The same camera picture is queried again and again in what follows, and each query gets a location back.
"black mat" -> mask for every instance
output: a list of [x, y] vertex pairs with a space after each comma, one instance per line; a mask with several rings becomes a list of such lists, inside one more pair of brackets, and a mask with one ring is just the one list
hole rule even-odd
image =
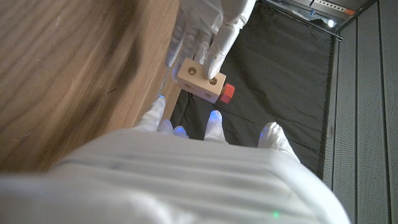
[[212, 110], [223, 115], [230, 144], [257, 147], [261, 129], [276, 121], [302, 164], [317, 174], [330, 36], [257, 3], [221, 73], [235, 86], [229, 104], [182, 91], [171, 122], [203, 139]]

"white sleeve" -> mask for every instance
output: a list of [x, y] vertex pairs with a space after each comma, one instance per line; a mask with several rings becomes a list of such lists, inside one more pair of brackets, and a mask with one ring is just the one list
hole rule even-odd
[[40, 177], [0, 178], [2, 223], [349, 223], [333, 193], [273, 149], [122, 129]]

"wooden table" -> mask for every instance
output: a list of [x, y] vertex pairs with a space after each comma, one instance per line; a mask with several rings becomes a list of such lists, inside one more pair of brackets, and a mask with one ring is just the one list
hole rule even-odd
[[[156, 98], [178, 0], [0, 2], [0, 170], [44, 171]], [[179, 89], [167, 80], [171, 115]]]

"perforated panel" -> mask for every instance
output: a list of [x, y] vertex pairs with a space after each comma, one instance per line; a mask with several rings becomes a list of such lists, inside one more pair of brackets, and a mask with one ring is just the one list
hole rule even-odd
[[388, 223], [377, 4], [358, 17], [358, 223]]
[[339, 52], [333, 191], [355, 222], [356, 23], [347, 26], [341, 36], [344, 40]]
[[331, 87], [329, 99], [328, 130], [326, 134], [325, 163], [323, 165], [323, 182], [331, 188], [333, 183], [333, 151], [335, 141], [335, 115], [336, 115], [336, 86], [338, 75], [338, 51], [339, 44], [335, 41], [333, 56], [333, 71], [331, 74]]
[[380, 0], [392, 223], [398, 223], [398, 1]]

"white glove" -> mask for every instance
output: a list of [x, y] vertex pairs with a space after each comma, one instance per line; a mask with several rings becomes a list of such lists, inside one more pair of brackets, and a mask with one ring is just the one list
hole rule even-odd
[[219, 72], [256, 0], [181, 0], [181, 9], [167, 52], [166, 67], [177, 73], [185, 58], [205, 65], [205, 76]]
[[[160, 120], [163, 117], [164, 108], [166, 106], [166, 100], [163, 96], [159, 96], [156, 99], [150, 110], [146, 112], [138, 123], [133, 127], [136, 131], [149, 131], [159, 132], [161, 134], [175, 135], [184, 139], [189, 139], [187, 133], [182, 126], [177, 126], [173, 130], [172, 123], [170, 120], [165, 119], [162, 122]], [[205, 141], [221, 142], [226, 143], [222, 125], [223, 118], [219, 111], [212, 111], [207, 123]]]
[[[133, 127], [133, 129], [136, 131], [157, 131], [162, 134], [175, 135], [184, 139], [188, 139], [189, 137], [182, 126], [177, 126], [173, 130], [170, 120], [165, 119], [160, 122], [165, 106], [165, 98], [163, 96], [159, 96], [158, 99], [153, 102], [150, 110], [142, 116], [140, 121]], [[223, 130], [223, 117], [217, 110], [212, 111], [210, 114], [206, 126], [204, 141], [227, 144]], [[260, 134], [258, 148], [275, 149], [288, 154], [300, 162], [290, 146], [283, 129], [276, 122], [266, 124], [266, 127]]]

